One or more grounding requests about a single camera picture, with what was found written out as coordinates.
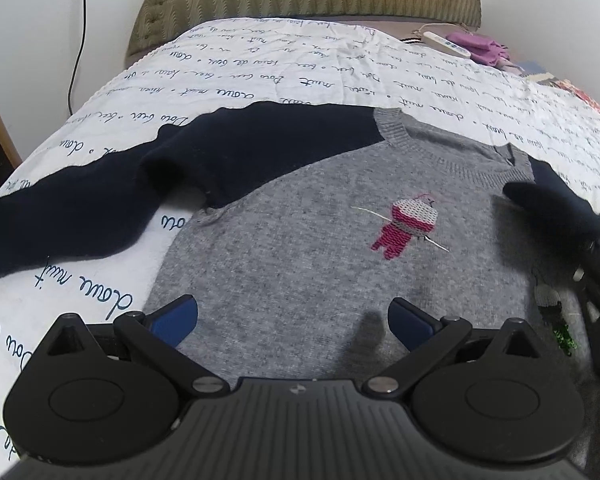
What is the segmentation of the white script-print quilt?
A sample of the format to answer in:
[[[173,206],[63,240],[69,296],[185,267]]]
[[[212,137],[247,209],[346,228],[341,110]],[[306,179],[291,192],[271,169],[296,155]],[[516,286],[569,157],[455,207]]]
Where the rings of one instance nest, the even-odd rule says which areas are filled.
[[[513,144],[600,211],[600,115],[574,96],[362,25],[255,18],[196,26],[145,55],[43,142],[1,194],[154,140],[162,125],[257,102],[400,110],[482,144]],[[40,266],[0,278],[0,475],[17,459],[3,404],[35,345],[61,313],[109,322],[152,311],[144,303],[155,258],[193,215],[186,196],[167,200],[130,248],[68,261],[56,282]]]

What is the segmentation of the red patterned cloth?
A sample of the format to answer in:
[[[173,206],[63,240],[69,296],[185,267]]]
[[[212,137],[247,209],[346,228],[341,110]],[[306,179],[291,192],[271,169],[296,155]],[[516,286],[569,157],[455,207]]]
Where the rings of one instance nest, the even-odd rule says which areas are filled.
[[[554,81],[554,86],[570,92],[578,99],[588,104],[589,107],[592,107],[593,110],[596,110],[598,114],[600,114],[600,103],[591,98],[585,91],[575,86],[570,80],[557,79]]]

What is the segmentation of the purple garment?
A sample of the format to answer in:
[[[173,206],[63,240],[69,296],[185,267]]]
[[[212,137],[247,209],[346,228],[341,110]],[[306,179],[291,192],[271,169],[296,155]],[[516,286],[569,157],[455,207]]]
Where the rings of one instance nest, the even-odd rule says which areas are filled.
[[[490,37],[470,32],[450,32],[446,39],[468,50],[476,63],[497,66],[501,60],[509,60],[507,48]]]

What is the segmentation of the grey navy knit sweater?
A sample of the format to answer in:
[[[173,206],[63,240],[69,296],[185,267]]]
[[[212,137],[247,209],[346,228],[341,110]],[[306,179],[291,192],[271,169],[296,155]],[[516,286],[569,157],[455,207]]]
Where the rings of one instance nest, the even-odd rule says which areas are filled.
[[[600,214],[553,168],[400,110],[261,102],[221,108],[155,140],[0,197],[0,278],[133,246],[185,190],[193,215],[149,282],[148,310],[189,292],[185,354],[235,379],[367,377],[399,353],[380,311],[393,296],[494,325],[567,286],[572,244]]]

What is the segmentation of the white power strip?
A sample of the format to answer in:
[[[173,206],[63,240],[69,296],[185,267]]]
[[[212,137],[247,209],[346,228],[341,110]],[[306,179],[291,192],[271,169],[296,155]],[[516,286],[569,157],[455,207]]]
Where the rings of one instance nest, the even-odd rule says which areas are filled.
[[[447,55],[456,56],[457,58],[471,58],[471,53],[466,48],[429,30],[422,33],[422,42],[426,46]]]

